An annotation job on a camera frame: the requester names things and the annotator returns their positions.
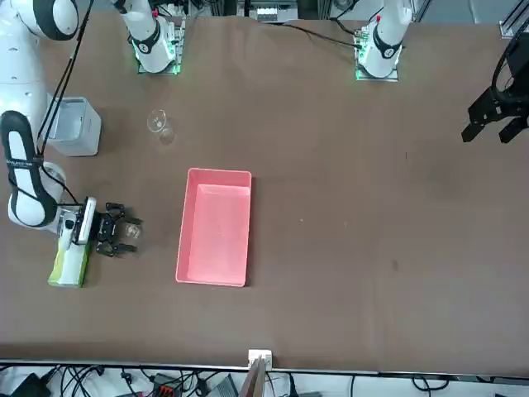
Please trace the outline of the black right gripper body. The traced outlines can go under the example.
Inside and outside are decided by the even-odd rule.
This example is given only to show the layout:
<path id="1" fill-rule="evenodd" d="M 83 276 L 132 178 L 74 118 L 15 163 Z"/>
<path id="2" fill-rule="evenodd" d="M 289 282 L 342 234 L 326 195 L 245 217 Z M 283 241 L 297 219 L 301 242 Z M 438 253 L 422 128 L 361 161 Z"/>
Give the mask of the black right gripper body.
<path id="1" fill-rule="evenodd" d="M 111 208 L 104 213 L 96 212 L 93 221 L 93 236 L 97 242 L 113 244 L 116 240 L 117 222 L 123 218 L 123 208 Z"/>

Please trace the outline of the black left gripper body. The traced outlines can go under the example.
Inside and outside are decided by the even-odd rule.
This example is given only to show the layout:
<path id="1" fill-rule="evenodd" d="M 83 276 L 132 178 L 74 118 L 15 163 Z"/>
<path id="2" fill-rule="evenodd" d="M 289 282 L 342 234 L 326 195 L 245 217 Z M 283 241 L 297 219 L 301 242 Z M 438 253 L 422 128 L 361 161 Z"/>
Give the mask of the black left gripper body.
<path id="1" fill-rule="evenodd" d="M 512 77 L 511 84 L 499 90 L 497 80 L 506 63 Z M 528 109 L 528 33 L 513 37 L 498 61 L 493 72 L 490 88 L 497 101 L 497 120 L 507 116 L 521 115 Z"/>

